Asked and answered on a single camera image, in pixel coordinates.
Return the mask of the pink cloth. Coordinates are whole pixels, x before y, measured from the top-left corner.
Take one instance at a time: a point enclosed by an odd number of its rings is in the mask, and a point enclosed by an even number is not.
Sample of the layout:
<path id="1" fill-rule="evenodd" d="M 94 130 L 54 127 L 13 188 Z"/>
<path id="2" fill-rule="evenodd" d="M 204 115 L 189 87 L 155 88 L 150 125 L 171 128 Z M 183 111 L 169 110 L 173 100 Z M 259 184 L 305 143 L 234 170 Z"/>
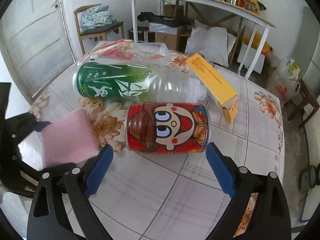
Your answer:
<path id="1" fill-rule="evenodd" d="M 89 114 L 75 109 L 42 131 L 42 162 L 45 168 L 66 163 L 79 164 L 98 155 L 99 142 Z"/>

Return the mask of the green label plastic bottle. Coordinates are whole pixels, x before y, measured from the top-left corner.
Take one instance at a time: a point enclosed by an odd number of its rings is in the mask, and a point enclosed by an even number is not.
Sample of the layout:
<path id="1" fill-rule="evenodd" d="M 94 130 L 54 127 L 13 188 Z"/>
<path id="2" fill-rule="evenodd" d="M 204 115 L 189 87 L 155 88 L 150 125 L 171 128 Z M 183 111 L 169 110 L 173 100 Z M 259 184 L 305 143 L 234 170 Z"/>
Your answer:
<path id="1" fill-rule="evenodd" d="M 207 87 L 198 78 L 166 66 L 86 62 L 73 75 L 73 87 L 83 97 L 114 97 L 135 102 L 204 100 Z"/>

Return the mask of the red clear plastic wrapper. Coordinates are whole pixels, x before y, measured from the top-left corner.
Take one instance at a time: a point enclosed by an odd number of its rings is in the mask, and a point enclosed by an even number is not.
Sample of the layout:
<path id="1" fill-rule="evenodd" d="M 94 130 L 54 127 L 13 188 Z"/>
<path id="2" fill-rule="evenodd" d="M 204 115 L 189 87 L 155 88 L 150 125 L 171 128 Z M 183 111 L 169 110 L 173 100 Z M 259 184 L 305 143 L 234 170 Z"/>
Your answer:
<path id="1" fill-rule="evenodd" d="M 103 41 L 89 53 L 89 58 L 91 61 L 99 58 L 131 61 L 134 56 L 134 53 L 129 51 L 132 44 L 135 44 L 132 40 L 125 39 L 112 42 Z"/>

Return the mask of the brown wooden stool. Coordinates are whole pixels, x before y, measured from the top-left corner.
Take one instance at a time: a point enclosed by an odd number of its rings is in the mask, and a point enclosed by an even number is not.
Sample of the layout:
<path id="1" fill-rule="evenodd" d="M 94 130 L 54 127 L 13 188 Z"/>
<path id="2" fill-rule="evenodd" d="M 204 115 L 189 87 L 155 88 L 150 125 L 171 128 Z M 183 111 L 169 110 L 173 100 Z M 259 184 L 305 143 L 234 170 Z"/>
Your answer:
<path id="1" fill-rule="evenodd" d="M 310 104 L 312 107 L 311 113 L 298 126 L 298 128 L 302 128 L 319 110 L 319 102 L 317 101 L 316 97 L 310 92 L 310 89 L 302 79 L 298 81 L 295 91 L 299 92 L 302 97 L 302 101 L 299 105 L 296 105 L 291 99 L 284 103 L 284 106 L 288 106 L 289 104 L 291 104 L 295 107 L 294 111 L 287 118 L 288 121 L 291 121 L 298 113 L 301 113 L 304 107 L 308 104 Z"/>

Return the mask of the yellow cardboard box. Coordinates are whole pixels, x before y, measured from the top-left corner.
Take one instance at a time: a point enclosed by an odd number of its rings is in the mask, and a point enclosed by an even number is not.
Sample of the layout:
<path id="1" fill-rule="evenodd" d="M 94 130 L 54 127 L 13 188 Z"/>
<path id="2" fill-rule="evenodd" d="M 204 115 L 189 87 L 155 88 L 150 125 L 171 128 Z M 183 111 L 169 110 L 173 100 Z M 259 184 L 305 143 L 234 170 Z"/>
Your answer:
<path id="1" fill-rule="evenodd" d="M 237 91 L 199 54 L 189 57 L 186 63 L 207 86 L 225 120 L 232 124 L 238 113 Z"/>

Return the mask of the red cartoon can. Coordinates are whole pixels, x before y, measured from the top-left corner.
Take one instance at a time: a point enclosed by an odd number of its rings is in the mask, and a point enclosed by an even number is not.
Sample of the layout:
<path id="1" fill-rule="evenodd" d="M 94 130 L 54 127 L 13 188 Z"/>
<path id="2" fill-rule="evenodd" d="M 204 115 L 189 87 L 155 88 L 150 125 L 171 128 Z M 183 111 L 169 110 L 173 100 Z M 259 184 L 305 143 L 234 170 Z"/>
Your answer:
<path id="1" fill-rule="evenodd" d="M 136 153 L 200 153 L 209 137 L 209 115 L 199 103 L 145 102 L 127 110 L 126 144 Z"/>

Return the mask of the white plastic shopping bag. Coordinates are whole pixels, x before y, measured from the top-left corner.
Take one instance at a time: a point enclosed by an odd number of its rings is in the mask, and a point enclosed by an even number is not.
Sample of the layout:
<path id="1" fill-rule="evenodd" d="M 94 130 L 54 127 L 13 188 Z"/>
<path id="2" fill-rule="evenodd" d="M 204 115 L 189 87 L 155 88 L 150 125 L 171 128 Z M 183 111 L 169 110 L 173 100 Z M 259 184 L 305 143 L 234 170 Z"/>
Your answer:
<path id="1" fill-rule="evenodd" d="M 300 68 L 294 59 L 286 57 L 281 60 L 271 75 L 267 90 L 276 95 L 282 104 L 295 95 L 295 89 L 300 74 Z"/>

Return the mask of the white door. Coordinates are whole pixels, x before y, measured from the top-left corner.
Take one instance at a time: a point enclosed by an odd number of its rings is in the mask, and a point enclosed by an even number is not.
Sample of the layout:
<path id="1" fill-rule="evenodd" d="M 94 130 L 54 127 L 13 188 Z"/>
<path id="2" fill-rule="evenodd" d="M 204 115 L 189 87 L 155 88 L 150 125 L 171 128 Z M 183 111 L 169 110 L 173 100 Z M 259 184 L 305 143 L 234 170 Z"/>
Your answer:
<path id="1" fill-rule="evenodd" d="M 12 0 L 1 18 L 1 53 L 20 92 L 33 102 L 75 61 L 61 0 Z"/>

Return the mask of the wooden chair with cushion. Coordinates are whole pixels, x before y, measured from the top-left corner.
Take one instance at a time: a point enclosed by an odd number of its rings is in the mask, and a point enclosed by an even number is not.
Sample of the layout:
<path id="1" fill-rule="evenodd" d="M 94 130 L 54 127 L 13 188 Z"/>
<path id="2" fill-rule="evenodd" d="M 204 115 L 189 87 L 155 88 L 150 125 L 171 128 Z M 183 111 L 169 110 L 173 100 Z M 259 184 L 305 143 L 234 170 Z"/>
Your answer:
<path id="1" fill-rule="evenodd" d="M 74 10 L 73 15 L 82 54 L 85 53 L 83 40 L 98 38 L 107 41 L 107 35 L 111 32 L 120 32 L 121 38 L 125 38 L 124 22 L 114 18 L 108 5 L 81 6 Z"/>

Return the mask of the white sack under table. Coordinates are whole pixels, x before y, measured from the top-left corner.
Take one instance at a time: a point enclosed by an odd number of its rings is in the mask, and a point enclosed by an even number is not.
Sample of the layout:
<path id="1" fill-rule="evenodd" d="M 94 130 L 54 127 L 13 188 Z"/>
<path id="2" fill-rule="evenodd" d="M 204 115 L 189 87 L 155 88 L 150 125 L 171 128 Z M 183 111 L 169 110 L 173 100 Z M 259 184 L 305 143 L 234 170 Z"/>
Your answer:
<path id="1" fill-rule="evenodd" d="M 235 42 L 236 37 L 226 28 L 209 27 L 195 20 L 184 53 L 188 55 L 198 53 L 210 63 L 229 67 L 228 56 Z"/>

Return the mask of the clear plastic container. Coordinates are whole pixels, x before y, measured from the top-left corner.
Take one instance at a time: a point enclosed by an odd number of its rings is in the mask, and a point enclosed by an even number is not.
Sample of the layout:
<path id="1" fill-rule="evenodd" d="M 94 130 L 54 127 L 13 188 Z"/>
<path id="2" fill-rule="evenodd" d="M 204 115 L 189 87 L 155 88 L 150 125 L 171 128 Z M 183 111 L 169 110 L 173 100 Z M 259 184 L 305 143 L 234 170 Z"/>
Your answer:
<path id="1" fill-rule="evenodd" d="M 136 43 L 131 45 L 130 52 L 134 53 L 131 61 L 124 60 L 112 60 L 112 59 L 96 59 L 91 61 L 89 53 L 86 52 L 81 59 L 76 62 L 76 66 L 80 66 L 86 62 L 96 62 L 98 64 L 137 64 L 137 65 L 158 65 L 168 66 L 168 60 L 170 59 L 170 52 L 167 46 L 163 43 Z"/>

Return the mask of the brown cardboard box under table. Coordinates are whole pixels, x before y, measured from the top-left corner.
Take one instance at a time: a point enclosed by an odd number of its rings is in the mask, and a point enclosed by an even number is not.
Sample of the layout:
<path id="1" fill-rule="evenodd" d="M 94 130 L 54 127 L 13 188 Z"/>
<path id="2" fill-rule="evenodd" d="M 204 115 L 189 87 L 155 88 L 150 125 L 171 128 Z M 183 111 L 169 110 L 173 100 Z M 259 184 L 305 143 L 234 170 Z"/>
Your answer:
<path id="1" fill-rule="evenodd" d="M 169 50 L 178 51 L 180 37 L 166 33 L 155 33 L 155 41 L 165 44 Z"/>

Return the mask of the white long side table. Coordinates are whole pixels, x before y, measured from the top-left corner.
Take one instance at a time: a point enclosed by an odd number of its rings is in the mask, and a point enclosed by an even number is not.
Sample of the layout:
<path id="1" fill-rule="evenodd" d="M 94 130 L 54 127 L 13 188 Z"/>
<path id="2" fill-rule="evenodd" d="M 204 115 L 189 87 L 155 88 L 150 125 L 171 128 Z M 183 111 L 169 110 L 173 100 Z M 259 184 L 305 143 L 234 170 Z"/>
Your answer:
<path id="1" fill-rule="evenodd" d="M 132 27 L 133 27 L 133 40 L 134 42 L 138 42 L 138 33 L 137 33 L 137 15 L 136 15 L 136 2 L 140 1 L 140 0 L 131 0 L 131 15 L 132 15 Z M 262 17 L 258 16 L 257 14 L 250 12 L 246 9 L 243 9 L 239 6 L 233 5 L 231 3 L 227 3 L 221 0 L 176 0 L 176 1 L 183 1 L 186 3 L 189 3 L 191 5 L 191 7 L 193 7 L 193 10 L 199 15 L 201 16 L 200 12 L 198 11 L 198 9 L 196 7 L 194 7 L 194 4 L 202 4 L 202 5 L 207 5 L 210 7 L 214 7 L 214 8 L 218 8 L 224 11 L 227 11 L 229 13 L 231 13 L 230 16 L 225 17 L 225 20 L 228 20 L 229 18 L 232 18 L 233 16 L 239 16 L 240 20 L 243 21 L 244 19 L 247 19 L 251 22 L 254 23 L 254 27 L 253 27 L 253 33 L 249 39 L 249 44 L 247 46 L 247 49 L 245 51 L 244 57 L 242 59 L 242 62 L 240 63 L 240 66 L 238 68 L 238 74 L 241 73 L 241 70 L 244 66 L 244 63 L 247 59 L 247 55 L 249 52 L 249 49 L 251 48 L 251 44 L 254 40 L 254 36 L 255 33 L 257 32 L 257 26 L 261 26 L 264 28 L 263 34 L 261 36 L 259 45 L 257 47 L 257 52 L 253 57 L 253 60 L 249 66 L 249 69 L 247 70 L 246 74 L 245 74 L 245 79 L 249 79 L 250 75 L 252 74 L 255 65 L 257 63 L 257 60 L 259 59 L 259 56 L 262 52 L 263 46 L 266 42 L 266 39 L 268 37 L 268 33 L 270 31 L 271 28 L 275 28 L 276 26 L 269 22 L 268 20 L 263 19 Z"/>

